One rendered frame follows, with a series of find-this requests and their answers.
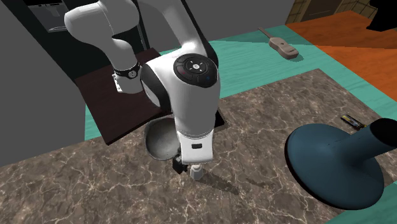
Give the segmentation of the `grey bowl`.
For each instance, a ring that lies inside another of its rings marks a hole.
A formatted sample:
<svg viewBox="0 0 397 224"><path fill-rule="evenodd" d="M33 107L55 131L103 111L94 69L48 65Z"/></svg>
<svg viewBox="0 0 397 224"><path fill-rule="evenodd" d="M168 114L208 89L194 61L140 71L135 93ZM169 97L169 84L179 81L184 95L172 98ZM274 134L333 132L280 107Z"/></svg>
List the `grey bowl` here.
<svg viewBox="0 0 397 224"><path fill-rule="evenodd" d="M146 124L146 151L155 160L169 160L179 154L180 143L173 117L161 117Z"/></svg>

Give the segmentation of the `brown wooden door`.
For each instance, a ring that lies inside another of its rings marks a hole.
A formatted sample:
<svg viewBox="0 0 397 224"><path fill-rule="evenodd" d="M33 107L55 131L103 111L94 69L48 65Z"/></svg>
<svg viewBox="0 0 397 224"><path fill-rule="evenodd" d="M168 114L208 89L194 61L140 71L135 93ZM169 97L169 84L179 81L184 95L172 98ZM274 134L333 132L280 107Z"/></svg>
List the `brown wooden door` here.
<svg viewBox="0 0 397 224"><path fill-rule="evenodd" d="M344 11L353 11L373 19L378 9L370 0L295 0L285 24L327 17Z"/></svg>

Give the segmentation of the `black and yellow flat bar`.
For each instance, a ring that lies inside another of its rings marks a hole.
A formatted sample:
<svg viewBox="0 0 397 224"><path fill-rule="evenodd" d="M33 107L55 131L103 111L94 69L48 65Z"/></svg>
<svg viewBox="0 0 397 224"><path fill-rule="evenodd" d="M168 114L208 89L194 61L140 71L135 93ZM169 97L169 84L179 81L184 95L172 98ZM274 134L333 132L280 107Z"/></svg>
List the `black and yellow flat bar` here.
<svg viewBox="0 0 397 224"><path fill-rule="evenodd" d="M342 115L340 117L340 119L342 121L344 121L345 123L347 123L348 125L350 125L352 128L354 128L355 130L360 130L362 128L365 128L366 125L357 121L357 119L353 118L350 115Z"/></svg>

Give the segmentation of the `dark teal disc-footed stand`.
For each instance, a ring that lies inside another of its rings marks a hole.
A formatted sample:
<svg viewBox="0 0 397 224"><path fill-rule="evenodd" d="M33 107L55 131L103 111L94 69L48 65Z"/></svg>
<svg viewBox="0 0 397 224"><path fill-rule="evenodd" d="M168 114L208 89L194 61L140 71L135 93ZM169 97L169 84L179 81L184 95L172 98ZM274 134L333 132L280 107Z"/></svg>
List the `dark teal disc-footed stand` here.
<svg viewBox="0 0 397 224"><path fill-rule="evenodd" d="M349 134L323 123L295 129L284 156L299 185L317 200L344 210L368 208L384 192L376 156L397 149L397 121L379 118Z"/></svg>

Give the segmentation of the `beige ukulele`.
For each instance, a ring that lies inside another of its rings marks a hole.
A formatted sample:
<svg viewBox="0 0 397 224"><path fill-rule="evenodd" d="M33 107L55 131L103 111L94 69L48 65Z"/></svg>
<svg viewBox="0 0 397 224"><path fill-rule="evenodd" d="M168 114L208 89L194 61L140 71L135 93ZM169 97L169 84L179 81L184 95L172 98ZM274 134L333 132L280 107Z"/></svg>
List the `beige ukulele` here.
<svg viewBox="0 0 397 224"><path fill-rule="evenodd" d="M273 48L283 58L289 60L294 59L298 56L298 50L293 46L289 45L284 39L274 37L262 27L259 27L258 30L264 33L264 35L269 38L269 46Z"/></svg>

